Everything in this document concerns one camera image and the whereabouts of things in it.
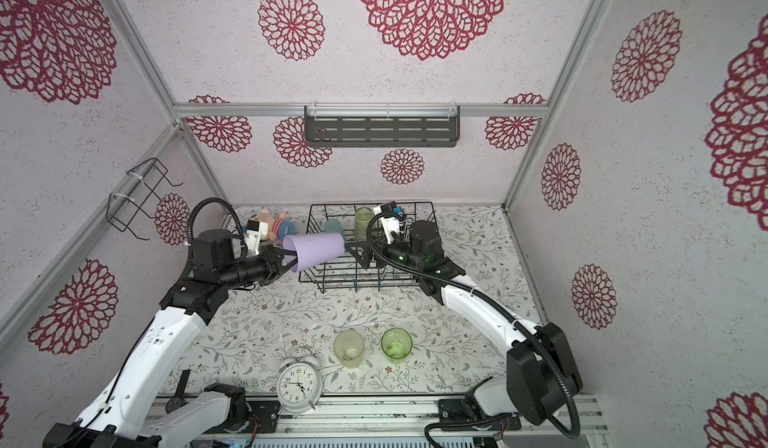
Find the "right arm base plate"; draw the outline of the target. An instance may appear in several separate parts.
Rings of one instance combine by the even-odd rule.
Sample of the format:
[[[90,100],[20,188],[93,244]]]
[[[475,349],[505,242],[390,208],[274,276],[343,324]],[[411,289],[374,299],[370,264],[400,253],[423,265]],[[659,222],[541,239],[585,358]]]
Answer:
[[[506,414],[493,419],[485,414],[477,403],[467,397],[441,398],[438,400],[438,424],[444,431],[490,430],[518,431],[522,423],[518,414]]]

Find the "bright green cup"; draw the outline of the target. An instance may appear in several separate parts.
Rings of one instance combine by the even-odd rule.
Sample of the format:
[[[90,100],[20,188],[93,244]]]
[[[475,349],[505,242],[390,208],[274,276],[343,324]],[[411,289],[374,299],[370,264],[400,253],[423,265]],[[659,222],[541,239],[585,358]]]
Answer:
[[[413,349],[413,339],[409,331],[401,327],[392,327],[381,337],[381,349],[384,355],[392,361],[402,361]]]

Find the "teal translucent cup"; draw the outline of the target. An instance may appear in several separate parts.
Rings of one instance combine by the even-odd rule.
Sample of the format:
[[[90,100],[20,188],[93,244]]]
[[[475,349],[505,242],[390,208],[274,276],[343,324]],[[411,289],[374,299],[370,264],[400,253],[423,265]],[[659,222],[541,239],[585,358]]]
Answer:
[[[344,235],[344,226],[337,218],[328,218],[323,224],[323,231],[325,233],[337,233]]]

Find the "black wire dish rack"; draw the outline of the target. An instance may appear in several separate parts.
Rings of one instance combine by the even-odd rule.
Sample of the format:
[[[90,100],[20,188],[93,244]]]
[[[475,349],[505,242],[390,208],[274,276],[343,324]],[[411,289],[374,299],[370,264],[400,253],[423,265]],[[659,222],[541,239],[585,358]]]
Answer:
[[[348,250],[340,257],[323,264],[308,268],[299,274],[299,281],[311,283],[321,292],[334,289],[351,289],[355,292],[361,289],[417,287],[418,281],[414,275],[403,272],[387,265],[376,258],[365,238],[365,228],[369,222],[356,222],[358,209],[378,207],[371,204],[312,204],[309,208],[306,232],[307,234],[325,233],[326,231],[343,232]],[[389,250],[388,256],[403,256],[402,263],[408,263],[410,256],[410,233],[413,224],[420,221],[433,223],[434,231],[439,234],[434,204],[430,201],[414,201],[398,203],[396,212],[405,215],[404,223],[400,224],[402,243],[394,241],[397,250]],[[388,249],[382,221],[376,222],[372,237],[382,252]]]

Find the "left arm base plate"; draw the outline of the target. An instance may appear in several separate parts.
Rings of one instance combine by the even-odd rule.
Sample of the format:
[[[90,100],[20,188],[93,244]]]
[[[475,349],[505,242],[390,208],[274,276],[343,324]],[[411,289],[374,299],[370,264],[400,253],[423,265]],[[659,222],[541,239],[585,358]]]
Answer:
[[[243,387],[214,383],[194,399],[167,412],[156,421],[172,434],[197,436],[208,433],[274,433],[280,403],[249,400]]]

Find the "tall green translucent cup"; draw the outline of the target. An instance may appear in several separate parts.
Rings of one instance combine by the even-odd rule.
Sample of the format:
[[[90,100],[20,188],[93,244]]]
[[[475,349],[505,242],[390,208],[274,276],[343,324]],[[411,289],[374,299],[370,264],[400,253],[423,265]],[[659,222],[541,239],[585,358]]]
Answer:
[[[374,211],[370,207],[360,207],[354,213],[354,239],[356,241],[365,241],[366,232],[370,221],[374,216]]]

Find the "plush doll toy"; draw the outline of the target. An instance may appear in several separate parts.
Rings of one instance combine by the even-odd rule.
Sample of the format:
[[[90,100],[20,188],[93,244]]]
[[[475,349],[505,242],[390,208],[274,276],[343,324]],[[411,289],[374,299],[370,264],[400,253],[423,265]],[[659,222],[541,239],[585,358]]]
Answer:
[[[274,216],[269,210],[261,210],[248,220],[248,229],[257,231],[261,240],[282,242],[287,236],[297,233],[294,221],[285,212]]]

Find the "grey slotted wall shelf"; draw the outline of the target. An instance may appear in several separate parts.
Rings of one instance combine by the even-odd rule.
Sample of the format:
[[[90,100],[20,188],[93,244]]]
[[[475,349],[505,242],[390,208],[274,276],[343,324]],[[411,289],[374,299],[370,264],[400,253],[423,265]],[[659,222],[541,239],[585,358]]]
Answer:
[[[304,138],[314,148],[450,148],[460,138],[460,108],[304,108]]]

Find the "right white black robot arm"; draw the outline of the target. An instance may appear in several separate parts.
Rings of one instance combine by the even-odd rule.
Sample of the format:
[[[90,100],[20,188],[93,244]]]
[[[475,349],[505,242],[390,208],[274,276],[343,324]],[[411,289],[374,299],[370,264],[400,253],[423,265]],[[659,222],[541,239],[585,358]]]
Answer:
[[[400,234],[397,220],[393,213],[375,216],[372,221],[382,223],[382,230],[368,226],[364,240],[346,243],[346,250],[362,267],[377,261],[411,275],[426,296],[469,321],[506,358],[504,376],[489,377],[466,394],[458,420],[425,426],[428,443],[438,444],[435,429],[505,429],[520,419],[536,426],[549,422],[577,439],[581,421],[575,397],[583,383],[562,329],[526,319],[483,292],[445,254],[435,222],[417,220]]]

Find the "white twin-bell alarm clock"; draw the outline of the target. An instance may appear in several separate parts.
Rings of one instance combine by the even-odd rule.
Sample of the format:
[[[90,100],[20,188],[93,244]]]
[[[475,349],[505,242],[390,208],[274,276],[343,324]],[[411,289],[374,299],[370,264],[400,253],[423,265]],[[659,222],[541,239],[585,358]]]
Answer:
[[[314,356],[289,358],[279,365],[277,396],[283,411],[299,415],[316,408],[324,391],[319,360]]]

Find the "pale yellow-green cup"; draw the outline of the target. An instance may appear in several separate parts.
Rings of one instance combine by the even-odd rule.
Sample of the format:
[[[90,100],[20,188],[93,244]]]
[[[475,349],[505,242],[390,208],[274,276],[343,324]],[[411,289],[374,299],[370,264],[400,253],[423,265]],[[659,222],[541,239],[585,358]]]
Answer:
[[[340,332],[334,339],[333,351],[345,368],[356,369],[364,359],[364,338],[354,329]]]

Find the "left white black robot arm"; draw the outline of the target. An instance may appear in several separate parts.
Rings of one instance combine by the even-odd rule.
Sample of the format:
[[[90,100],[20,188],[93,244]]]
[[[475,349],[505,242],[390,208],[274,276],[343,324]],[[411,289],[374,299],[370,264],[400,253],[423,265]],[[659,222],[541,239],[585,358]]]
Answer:
[[[218,197],[200,201],[186,226],[187,260],[180,277],[132,346],[114,378],[70,424],[57,423],[45,447],[184,447],[213,428],[239,431],[252,415],[242,387],[214,383],[154,423],[147,415],[164,380],[207,327],[229,293],[266,286],[296,269],[293,245],[265,244],[260,225],[242,225]]]

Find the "purple plastic cup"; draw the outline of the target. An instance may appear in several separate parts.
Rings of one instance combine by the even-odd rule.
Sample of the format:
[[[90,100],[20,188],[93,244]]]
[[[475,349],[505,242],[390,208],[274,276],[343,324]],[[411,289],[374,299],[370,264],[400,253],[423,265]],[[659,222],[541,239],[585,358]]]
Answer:
[[[345,239],[337,233],[290,235],[283,240],[282,246],[297,252],[297,256],[286,256],[298,259],[295,272],[324,264],[346,252]]]

